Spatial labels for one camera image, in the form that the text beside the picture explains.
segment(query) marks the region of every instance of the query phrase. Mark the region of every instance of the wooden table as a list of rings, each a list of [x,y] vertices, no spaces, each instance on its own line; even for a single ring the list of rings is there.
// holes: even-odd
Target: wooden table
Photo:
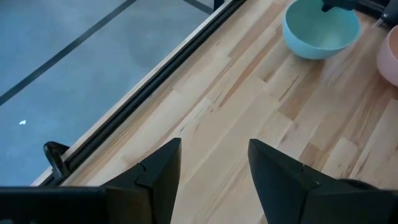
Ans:
[[[376,68],[387,30],[358,14],[357,43],[304,60],[282,38],[287,3],[244,3],[64,185],[102,184],[178,136],[173,223],[266,223],[249,172],[251,138],[332,177],[398,188],[398,89]]]

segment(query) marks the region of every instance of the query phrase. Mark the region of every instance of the light blue bowl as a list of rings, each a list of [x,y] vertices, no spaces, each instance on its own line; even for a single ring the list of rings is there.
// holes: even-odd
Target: light blue bowl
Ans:
[[[352,44],[360,34],[353,11],[334,7],[322,12],[322,0],[298,0],[286,11],[282,30],[286,45],[298,56],[325,59]]]

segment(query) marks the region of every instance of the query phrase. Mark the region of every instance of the bowl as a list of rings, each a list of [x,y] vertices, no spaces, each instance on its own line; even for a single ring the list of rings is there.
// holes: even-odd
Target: bowl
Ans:
[[[361,27],[353,11],[322,11],[322,0],[298,0],[288,8],[282,32],[288,48],[307,59],[331,57],[358,39]]]
[[[398,86],[398,26],[387,34],[376,58],[380,74]]]

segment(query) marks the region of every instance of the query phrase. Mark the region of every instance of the blue-gray floor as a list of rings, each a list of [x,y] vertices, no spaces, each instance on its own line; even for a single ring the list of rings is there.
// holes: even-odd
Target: blue-gray floor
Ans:
[[[0,95],[123,1],[1,1]],[[138,0],[1,105],[0,185],[32,183],[49,166],[45,142],[72,145],[207,17]]]

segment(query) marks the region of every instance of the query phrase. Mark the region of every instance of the wood grain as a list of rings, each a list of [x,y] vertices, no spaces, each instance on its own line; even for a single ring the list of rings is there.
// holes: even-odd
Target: wood grain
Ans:
[[[357,43],[304,60],[282,40],[286,4],[248,0],[64,184],[102,184],[178,136],[173,223],[266,223],[250,138],[333,177],[398,188],[398,90],[375,63],[387,31],[359,15]]]

